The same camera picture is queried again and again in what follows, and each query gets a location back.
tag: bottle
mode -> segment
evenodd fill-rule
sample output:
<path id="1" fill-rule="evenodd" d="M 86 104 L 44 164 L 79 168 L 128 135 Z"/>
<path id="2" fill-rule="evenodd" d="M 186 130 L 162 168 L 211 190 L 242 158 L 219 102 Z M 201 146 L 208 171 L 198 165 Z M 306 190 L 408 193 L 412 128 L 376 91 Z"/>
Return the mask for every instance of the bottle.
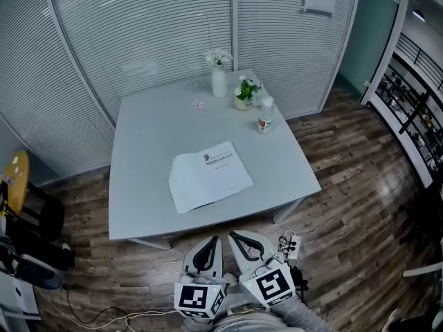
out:
<path id="1" fill-rule="evenodd" d="M 266 96 L 262 98 L 261 103 L 260 117 L 258 118 L 258 131 L 261 134 L 266 134 L 271 130 L 274 99 L 271 96 Z"/>

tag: paper document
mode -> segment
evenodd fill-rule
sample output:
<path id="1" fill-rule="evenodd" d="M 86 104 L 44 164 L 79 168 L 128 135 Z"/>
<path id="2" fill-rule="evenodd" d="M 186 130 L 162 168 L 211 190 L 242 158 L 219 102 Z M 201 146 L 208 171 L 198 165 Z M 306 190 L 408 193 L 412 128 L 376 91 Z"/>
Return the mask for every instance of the paper document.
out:
<path id="1" fill-rule="evenodd" d="M 238 193 L 253 184 L 231 142 L 172 161 L 169 188 L 179 214 Z"/>

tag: table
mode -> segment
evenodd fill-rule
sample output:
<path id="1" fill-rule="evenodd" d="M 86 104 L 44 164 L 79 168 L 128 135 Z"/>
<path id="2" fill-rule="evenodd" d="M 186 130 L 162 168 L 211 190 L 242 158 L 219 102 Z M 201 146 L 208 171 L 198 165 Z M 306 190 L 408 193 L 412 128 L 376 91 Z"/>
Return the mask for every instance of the table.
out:
<path id="1" fill-rule="evenodd" d="M 214 98 L 210 76 L 146 89 L 123 98 L 109 182 L 109 238 L 168 249 L 166 237 L 279 208 L 283 220 L 320 185 L 277 107 L 268 134 L 257 130 L 259 109 L 238 111 L 239 76 L 227 73 L 228 96 Z M 268 95 L 265 89 L 258 97 Z M 231 141 L 253 186 L 216 203 L 177 214 L 168 186 L 176 155 Z"/>

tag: white vase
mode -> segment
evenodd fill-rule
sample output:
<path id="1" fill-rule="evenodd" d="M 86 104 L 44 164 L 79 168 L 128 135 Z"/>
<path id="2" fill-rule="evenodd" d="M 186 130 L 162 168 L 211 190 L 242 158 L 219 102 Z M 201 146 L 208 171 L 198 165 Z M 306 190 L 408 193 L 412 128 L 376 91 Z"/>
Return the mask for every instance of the white vase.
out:
<path id="1" fill-rule="evenodd" d="M 213 66 L 213 95 L 222 98 L 228 95 L 228 85 L 223 65 Z"/>
<path id="2" fill-rule="evenodd" d="M 239 99 L 237 96 L 234 96 L 234 105 L 239 111 L 246 111 L 247 109 L 251 109 L 254 107 L 254 103 L 252 100 L 248 100 L 245 98 L 244 100 Z"/>

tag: electrical outlet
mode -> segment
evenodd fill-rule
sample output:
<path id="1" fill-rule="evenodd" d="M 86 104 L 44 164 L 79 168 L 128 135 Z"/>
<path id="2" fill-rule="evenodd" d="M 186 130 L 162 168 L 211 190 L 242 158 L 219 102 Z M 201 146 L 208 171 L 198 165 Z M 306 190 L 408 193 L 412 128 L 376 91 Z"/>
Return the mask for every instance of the electrical outlet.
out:
<path id="1" fill-rule="evenodd" d="M 289 243 L 288 250 L 288 259 L 296 260 L 298 258 L 298 251 L 300 251 L 300 244 L 302 242 L 302 238 L 297 235 L 291 236 L 291 241 Z"/>

